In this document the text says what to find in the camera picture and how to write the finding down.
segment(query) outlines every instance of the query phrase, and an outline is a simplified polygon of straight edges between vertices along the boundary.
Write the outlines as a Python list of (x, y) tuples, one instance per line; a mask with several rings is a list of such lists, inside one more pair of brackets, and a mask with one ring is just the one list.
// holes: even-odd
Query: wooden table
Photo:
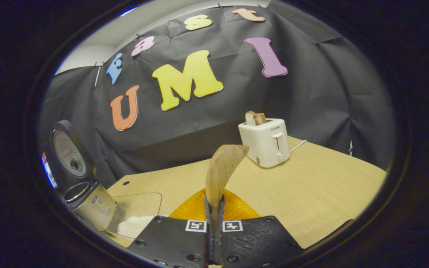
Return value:
[[(300, 142), (300, 139), (289, 137), (290, 148)], [(153, 207), (158, 205), (159, 215), (169, 215), (204, 188), (209, 162), (207, 159), (126, 175), (108, 192), (116, 200), (124, 195), (136, 195), (137, 202), (141, 203), (127, 207), (132, 215), (156, 215)], [(226, 189), (262, 217), (276, 216), (299, 245), (306, 248), (357, 217), (375, 197), (385, 175), (385, 171), (365, 161), (306, 142), (291, 153), (289, 160), (272, 168), (261, 168), (245, 157)], [(142, 194), (147, 193), (152, 193), (146, 195), (150, 198), (143, 198)], [(133, 241), (112, 239), (123, 246)]]

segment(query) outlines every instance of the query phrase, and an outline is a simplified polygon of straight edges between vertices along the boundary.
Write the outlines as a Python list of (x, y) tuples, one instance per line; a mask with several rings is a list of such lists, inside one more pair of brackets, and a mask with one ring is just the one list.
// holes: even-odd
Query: letter m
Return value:
[(210, 64), (208, 63), (209, 51), (200, 50), (186, 57), (183, 73), (170, 64), (156, 69), (152, 76), (158, 79), (162, 92), (162, 110), (170, 110), (180, 104), (180, 100), (173, 96), (172, 89), (184, 100), (189, 101), (191, 95), (191, 83), (194, 81), (193, 94), (203, 97), (223, 89), (223, 83), (216, 80)]

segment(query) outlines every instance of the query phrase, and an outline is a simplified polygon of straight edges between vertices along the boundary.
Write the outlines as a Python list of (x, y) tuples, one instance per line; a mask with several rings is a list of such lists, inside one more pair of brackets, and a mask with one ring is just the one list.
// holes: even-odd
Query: wooden spoon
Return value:
[(229, 178), (249, 150), (244, 145), (222, 145), (213, 154), (206, 174), (206, 199), (210, 205), (213, 230), (218, 220), (219, 202)]

